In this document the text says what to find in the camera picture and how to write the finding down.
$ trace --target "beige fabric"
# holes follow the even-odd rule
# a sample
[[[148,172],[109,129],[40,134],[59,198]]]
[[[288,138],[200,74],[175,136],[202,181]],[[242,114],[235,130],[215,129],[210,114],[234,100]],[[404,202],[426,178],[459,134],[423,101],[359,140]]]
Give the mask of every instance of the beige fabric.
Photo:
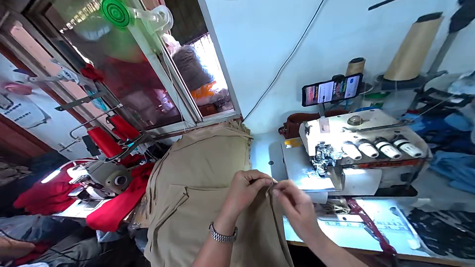
[[[186,133],[156,163],[146,192],[150,226],[144,255],[152,266],[191,266],[234,173],[251,169],[252,137],[245,131],[233,122]],[[272,209],[265,191],[238,219],[231,266],[293,266],[282,213]]]

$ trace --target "metal watch band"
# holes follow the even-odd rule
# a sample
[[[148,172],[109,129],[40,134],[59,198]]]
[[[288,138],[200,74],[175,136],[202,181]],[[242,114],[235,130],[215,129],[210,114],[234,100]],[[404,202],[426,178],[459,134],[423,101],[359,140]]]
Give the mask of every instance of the metal watch band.
[[[234,227],[234,233],[232,236],[223,236],[214,230],[214,222],[212,221],[209,225],[209,233],[211,234],[211,237],[221,243],[234,243],[236,239],[238,238],[238,228]]]

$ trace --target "electric cable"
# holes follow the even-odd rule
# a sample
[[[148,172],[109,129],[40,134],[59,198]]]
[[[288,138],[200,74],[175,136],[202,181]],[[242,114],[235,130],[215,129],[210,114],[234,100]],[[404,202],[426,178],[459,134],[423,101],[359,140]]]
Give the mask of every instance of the electric cable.
[[[290,53],[289,57],[285,60],[285,62],[282,64],[282,66],[280,67],[279,71],[277,72],[276,76],[274,77],[274,79],[272,80],[272,82],[269,84],[269,87],[266,89],[266,91],[261,95],[261,97],[259,98],[259,100],[257,101],[257,103],[254,105],[254,107],[251,109],[251,111],[246,115],[246,117],[242,120],[243,122],[247,119],[247,117],[249,117],[249,115],[251,115],[251,113],[254,111],[254,109],[257,107],[257,105],[261,102],[262,98],[266,95],[266,93],[269,91],[269,89],[272,87],[272,85],[274,84],[274,82],[277,80],[277,78],[279,77],[279,74],[280,72],[282,71],[282,69],[284,68],[284,66],[287,64],[287,61],[289,61],[290,57],[292,57],[292,55],[294,54],[294,52],[297,50],[297,47],[298,45],[300,44],[300,42],[302,41],[302,39],[305,37],[306,33],[307,33],[307,30],[308,28],[310,28],[310,26],[312,25],[312,22],[314,21],[315,17],[317,16],[318,14],[318,11],[320,10],[320,7],[322,6],[323,2],[325,0],[322,0],[320,2],[320,5],[318,5],[318,8],[317,10],[315,11],[315,14],[313,15],[312,19],[310,20],[310,22],[308,23],[307,25],[307,28],[305,29],[304,33],[302,34],[302,36],[300,37],[300,39],[298,40],[297,44],[295,45],[294,49],[292,50],[292,52]]]
[[[10,239],[12,239],[12,240],[15,240],[15,241],[18,241],[18,242],[32,243],[32,242],[30,242],[30,241],[25,241],[25,240],[20,240],[20,239],[13,238],[12,236],[10,236],[10,235],[8,235],[7,233],[5,233],[5,231],[3,231],[2,229],[0,229],[0,232],[2,233],[2,235],[6,236],[6,237],[8,237],[8,238],[10,238]],[[79,262],[79,261],[91,260],[91,259],[96,258],[96,257],[98,257],[98,256],[104,255],[104,254],[107,253],[107,252],[112,251],[112,250],[110,249],[110,250],[105,251],[105,252],[103,252],[103,253],[101,253],[101,254],[99,254],[99,255],[96,255],[96,256],[94,256],[94,257],[90,257],[90,258],[87,258],[87,259],[77,259],[77,258],[70,257],[70,256],[66,255],[65,253],[59,252],[59,251],[57,251],[57,250],[55,250],[55,249],[52,249],[52,248],[48,248],[48,250],[51,250],[51,251],[53,251],[53,252],[55,252],[55,253],[60,254],[60,255],[63,256],[63,257],[67,257],[68,259],[71,259],[71,260],[73,260],[73,261],[78,261],[78,262]]]

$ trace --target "glass pane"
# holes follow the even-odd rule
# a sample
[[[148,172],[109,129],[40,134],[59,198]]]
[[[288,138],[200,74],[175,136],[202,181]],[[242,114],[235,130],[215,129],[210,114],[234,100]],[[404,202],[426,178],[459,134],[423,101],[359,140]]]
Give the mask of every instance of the glass pane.
[[[201,114],[234,110],[213,42],[202,27],[205,21],[198,1],[168,0],[166,5],[173,15],[173,27],[171,35],[163,38]]]
[[[146,129],[182,121],[129,30],[102,19],[99,7],[100,0],[51,1],[44,16],[62,37],[53,41],[64,47],[63,52],[75,50],[83,61],[93,65]]]

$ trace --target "sack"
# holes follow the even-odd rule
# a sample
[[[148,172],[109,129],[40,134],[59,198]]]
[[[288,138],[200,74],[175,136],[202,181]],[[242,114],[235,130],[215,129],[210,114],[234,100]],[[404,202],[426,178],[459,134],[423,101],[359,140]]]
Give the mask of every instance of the sack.
[[[347,114],[346,110],[330,110],[325,112],[325,117],[333,117],[342,114]],[[279,128],[279,134],[283,135],[286,139],[300,137],[298,129],[302,122],[308,122],[319,119],[318,113],[294,113],[287,118],[287,122],[284,126]]]

